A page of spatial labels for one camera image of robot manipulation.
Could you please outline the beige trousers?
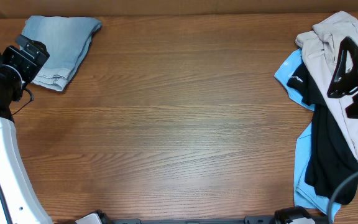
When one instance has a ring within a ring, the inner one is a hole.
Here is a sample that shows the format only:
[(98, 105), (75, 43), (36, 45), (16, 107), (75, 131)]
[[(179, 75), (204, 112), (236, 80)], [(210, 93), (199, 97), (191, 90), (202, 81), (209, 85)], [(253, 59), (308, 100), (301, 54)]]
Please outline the beige trousers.
[(338, 92), (331, 95), (329, 92), (340, 56), (340, 44), (346, 37), (358, 46), (358, 19), (340, 11), (313, 25), (311, 31), (298, 34), (295, 42), (301, 48), (303, 62), (358, 163), (358, 119), (348, 118), (346, 114), (357, 90), (351, 88), (350, 95)]

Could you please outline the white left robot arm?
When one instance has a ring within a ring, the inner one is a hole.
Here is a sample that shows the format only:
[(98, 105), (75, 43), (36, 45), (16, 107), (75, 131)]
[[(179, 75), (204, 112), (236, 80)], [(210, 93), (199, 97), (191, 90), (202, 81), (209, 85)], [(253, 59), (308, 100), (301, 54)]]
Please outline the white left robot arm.
[(49, 58), (46, 46), (23, 35), (18, 47), (0, 52), (0, 223), (51, 223), (41, 206), (21, 159), (14, 113), (27, 85)]

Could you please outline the light blue denim shorts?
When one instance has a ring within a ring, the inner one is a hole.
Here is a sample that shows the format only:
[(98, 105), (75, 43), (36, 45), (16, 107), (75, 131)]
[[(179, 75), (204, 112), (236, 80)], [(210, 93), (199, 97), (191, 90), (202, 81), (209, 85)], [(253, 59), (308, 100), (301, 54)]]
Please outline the light blue denim shorts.
[(31, 16), (22, 35), (46, 45), (49, 59), (32, 83), (63, 91), (85, 59), (102, 22), (92, 17)]

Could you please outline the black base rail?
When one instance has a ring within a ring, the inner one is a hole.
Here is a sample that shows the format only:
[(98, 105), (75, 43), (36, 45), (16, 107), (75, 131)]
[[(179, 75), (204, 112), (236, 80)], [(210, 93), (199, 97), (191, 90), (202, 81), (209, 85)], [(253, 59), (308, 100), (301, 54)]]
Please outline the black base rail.
[(327, 224), (327, 216), (312, 216), (304, 208), (292, 207), (277, 210), (274, 215), (246, 216), (244, 218), (224, 219), (187, 219), (187, 220), (140, 220), (140, 219), (110, 219), (101, 210), (94, 211), (78, 220), (59, 221), (58, 224), (287, 224), (287, 223), (315, 223)]

